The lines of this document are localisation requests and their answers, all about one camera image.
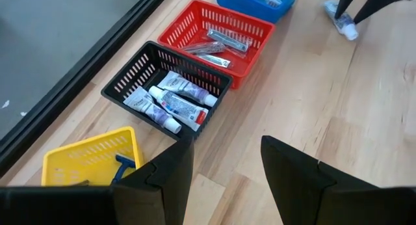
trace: basket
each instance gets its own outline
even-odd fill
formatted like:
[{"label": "basket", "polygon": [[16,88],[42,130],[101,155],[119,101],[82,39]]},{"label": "basket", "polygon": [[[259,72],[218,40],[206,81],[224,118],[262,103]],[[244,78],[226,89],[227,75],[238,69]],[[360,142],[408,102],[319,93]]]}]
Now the basket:
[{"label": "basket", "polygon": [[[199,105],[208,109],[209,112],[197,131],[192,130],[184,123],[176,120],[182,125],[182,129],[177,134],[173,134],[159,124],[156,124],[146,114],[135,111],[123,104],[123,101],[138,86],[148,91],[150,87],[158,85],[169,71],[181,74],[184,78],[208,90],[210,94],[218,98],[213,107]],[[196,62],[154,42],[146,42],[104,87],[101,94],[175,140],[179,140],[184,136],[191,136],[196,139],[213,116],[216,108],[220,105],[231,83],[232,78],[230,76],[220,73],[210,66]],[[191,99],[184,99],[197,104]]]},{"label": "basket", "polygon": [[[144,164],[133,128],[122,127],[47,152],[42,186],[75,185],[84,180],[89,185],[109,185],[121,165],[116,161],[116,153],[134,159],[136,169]],[[123,176],[134,171],[128,168]]]},{"label": "basket", "polygon": [[[232,30],[237,33],[235,38],[248,36],[253,39],[253,43],[243,59],[230,51],[216,54],[231,61],[228,68],[211,64],[181,50],[189,44],[210,41],[206,37],[209,28],[222,32],[225,29]],[[160,35],[158,41],[166,47],[229,74],[233,77],[232,88],[237,89],[253,68],[273,30],[274,26],[271,23],[205,1],[193,0]]]},{"label": "basket", "polygon": [[292,7],[296,0],[282,0],[282,4],[271,7],[265,0],[216,0],[221,7],[226,7],[249,16],[277,23]]}]

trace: toothpaste tube cap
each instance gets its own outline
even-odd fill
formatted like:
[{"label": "toothpaste tube cap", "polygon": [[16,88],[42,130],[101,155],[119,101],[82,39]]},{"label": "toothpaste tube cap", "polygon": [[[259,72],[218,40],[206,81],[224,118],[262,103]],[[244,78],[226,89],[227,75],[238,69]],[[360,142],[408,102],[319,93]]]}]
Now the toothpaste tube cap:
[{"label": "toothpaste tube cap", "polygon": [[163,127],[175,134],[177,134],[182,129],[182,125],[176,122],[176,120],[173,118],[168,118],[164,122]]},{"label": "toothpaste tube cap", "polygon": [[354,24],[349,24],[343,29],[347,40],[355,40],[358,37],[358,32]]},{"label": "toothpaste tube cap", "polygon": [[208,105],[209,107],[213,107],[216,101],[217,101],[217,98],[211,94],[208,94],[208,96],[206,96],[205,99],[203,100],[204,104]]},{"label": "toothpaste tube cap", "polygon": [[156,99],[161,95],[162,92],[163,92],[163,90],[161,90],[160,88],[158,88],[156,86],[152,86],[149,89],[150,95],[153,96]]}]

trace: black basket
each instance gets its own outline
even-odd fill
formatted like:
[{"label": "black basket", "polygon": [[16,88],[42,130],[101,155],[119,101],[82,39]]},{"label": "black basket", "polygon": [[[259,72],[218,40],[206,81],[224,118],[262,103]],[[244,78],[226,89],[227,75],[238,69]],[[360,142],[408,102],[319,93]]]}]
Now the black basket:
[{"label": "black basket", "polygon": [[[181,74],[185,79],[208,90],[218,98],[214,107],[208,107],[183,97],[187,101],[209,110],[207,117],[197,131],[192,130],[176,119],[182,125],[182,129],[178,134],[173,134],[159,124],[156,124],[146,114],[135,111],[123,104],[123,101],[138,86],[148,91],[151,86],[158,85],[169,71]],[[218,72],[210,66],[201,64],[175,51],[160,46],[155,42],[146,42],[104,87],[101,94],[173,139],[179,140],[187,135],[196,139],[211,119],[231,84],[232,78],[230,76]]]}]

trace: floor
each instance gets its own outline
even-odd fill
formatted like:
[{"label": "floor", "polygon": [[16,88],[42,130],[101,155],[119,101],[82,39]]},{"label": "floor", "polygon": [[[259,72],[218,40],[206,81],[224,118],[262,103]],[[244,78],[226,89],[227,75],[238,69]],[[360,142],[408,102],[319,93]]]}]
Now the floor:
[{"label": "floor", "polygon": [[0,139],[138,1],[0,0]]},{"label": "floor", "polygon": [[[189,1],[166,0],[0,182],[39,185],[45,152],[122,126],[134,127],[146,159],[174,143],[99,92]],[[416,6],[379,11],[347,42],[323,1],[297,0],[196,141],[185,224],[281,224],[261,163],[263,135],[380,187],[416,185]]]}]

